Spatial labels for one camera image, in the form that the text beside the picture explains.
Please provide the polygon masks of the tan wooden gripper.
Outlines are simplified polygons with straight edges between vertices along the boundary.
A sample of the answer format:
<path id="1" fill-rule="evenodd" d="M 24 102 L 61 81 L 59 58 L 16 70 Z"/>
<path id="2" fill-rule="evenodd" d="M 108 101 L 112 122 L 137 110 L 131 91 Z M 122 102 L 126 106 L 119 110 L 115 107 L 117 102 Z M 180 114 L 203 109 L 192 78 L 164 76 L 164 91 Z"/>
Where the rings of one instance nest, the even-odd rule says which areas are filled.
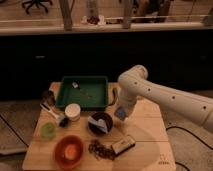
<path id="1" fill-rule="evenodd" d="M 128 118 L 134 111 L 134 107 L 136 105 L 137 100 L 135 98 L 131 99 L 131 98 L 120 98 L 118 101 L 118 107 L 123 107 L 124 110 L 126 111 L 126 115 Z"/>

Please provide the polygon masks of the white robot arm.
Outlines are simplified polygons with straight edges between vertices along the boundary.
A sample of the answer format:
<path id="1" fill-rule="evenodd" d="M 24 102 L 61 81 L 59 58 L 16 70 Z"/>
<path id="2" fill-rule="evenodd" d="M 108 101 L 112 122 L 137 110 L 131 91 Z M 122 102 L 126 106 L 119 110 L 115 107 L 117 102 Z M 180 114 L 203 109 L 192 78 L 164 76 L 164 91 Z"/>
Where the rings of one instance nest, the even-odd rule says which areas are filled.
<path id="1" fill-rule="evenodd" d="M 147 80 L 148 71 L 135 65 L 118 77 L 121 88 L 115 116 L 124 121 L 142 96 L 181 114 L 191 122 L 213 133 L 213 99 L 169 88 Z"/>

